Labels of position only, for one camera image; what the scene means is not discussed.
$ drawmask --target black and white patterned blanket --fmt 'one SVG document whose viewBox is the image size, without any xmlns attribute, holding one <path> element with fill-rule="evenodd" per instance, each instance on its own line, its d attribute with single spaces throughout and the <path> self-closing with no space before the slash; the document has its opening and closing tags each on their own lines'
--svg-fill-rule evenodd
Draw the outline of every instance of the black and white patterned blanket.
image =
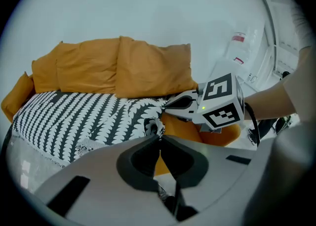
<svg viewBox="0 0 316 226">
<path fill-rule="evenodd" d="M 39 151 L 71 163 L 82 155 L 78 144 L 85 139 L 107 146 L 157 129 L 163 133 L 157 119 L 166 103 L 163 97 L 127 99 L 114 94 L 44 92 L 34 95 L 17 112 L 13 129 Z"/>
</svg>

